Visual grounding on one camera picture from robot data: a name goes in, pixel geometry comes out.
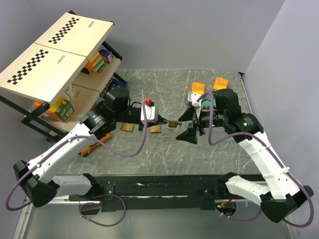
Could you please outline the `large brass padlock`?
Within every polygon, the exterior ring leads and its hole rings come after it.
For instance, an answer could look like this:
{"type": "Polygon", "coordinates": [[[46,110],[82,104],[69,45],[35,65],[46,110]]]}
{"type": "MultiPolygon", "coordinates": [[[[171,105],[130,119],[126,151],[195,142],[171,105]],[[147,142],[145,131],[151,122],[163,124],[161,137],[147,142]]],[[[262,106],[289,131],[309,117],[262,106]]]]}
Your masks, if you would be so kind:
{"type": "Polygon", "coordinates": [[[154,125],[150,127],[150,133],[161,133],[161,125],[154,125]]]}
{"type": "Polygon", "coordinates": [[[120,130],[121,131],[125,131],[125,132],[133,132],[133,130],[134,130],[134,124],[132,124],[132,123],[122,123],[121,124],[121,127],[120,127],[120,130]]]}

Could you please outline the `small brass padlock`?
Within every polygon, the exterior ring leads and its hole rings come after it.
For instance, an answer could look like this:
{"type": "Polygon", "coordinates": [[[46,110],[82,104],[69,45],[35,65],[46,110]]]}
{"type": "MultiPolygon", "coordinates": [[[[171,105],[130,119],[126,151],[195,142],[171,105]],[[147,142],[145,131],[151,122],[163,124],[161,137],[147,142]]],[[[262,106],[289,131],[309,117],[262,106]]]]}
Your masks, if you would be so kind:
{"type": "Polygon", "coordinates": [[[179,121],[177,120],[166,120],[165,127],[166,128],[177,128],[179,126],[179,121]]]}

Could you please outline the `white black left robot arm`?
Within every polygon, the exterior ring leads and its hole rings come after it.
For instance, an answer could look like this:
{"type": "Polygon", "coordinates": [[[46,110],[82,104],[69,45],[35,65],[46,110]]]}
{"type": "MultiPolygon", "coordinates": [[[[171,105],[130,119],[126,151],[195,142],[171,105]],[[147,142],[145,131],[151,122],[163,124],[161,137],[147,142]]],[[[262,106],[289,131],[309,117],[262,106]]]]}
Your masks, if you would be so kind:
{"type": "Polygon", "coordinates": [[[119,122],[138,124],[147,132],[148,127],[166,124],[167,120],[159,115],[151,100],[144,99],[139,107],[133,107],[127,88],[113,88],[59,142],[29,162],[20,160],[13,166],[17,184],[31,203],[42,207],[53,198],[66,195],[95,199],[101,189],[92,175],[56,176],[56,173],[82,149],[101,143],[100,139],[115,130],[119,122]]]}

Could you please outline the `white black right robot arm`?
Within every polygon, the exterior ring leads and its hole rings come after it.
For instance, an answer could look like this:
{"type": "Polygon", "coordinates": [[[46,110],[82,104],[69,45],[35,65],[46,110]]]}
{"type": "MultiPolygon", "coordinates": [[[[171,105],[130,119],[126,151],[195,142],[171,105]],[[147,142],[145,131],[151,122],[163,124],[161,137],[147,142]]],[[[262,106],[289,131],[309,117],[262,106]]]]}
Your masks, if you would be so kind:
{"type": "Polygon", "coordinates": [[[201,107],[205,95],[188,93],[187,110],[178,119],[188,121],[187,130],[176,137],[179,141],[197,144],[197,136],[208,129],[212,136],[213,127],[223,127],[228,137],[233,138],[251,157],[259,169],[265,185],[242,178],[236,173],[227,173],[219,179],[218,194],[222,198],[238,195],[259,205],[264,215],[274,223],[286,217],[305,202],[310,206],[310,218],[301,226],[309,226],[314,219],[314,205],[310,186],[303,186],[290,172],[273,150],[266,132],[257,118],[241,111],[238,95],[232,89],[209,92],[208,110],[201,107]]]}

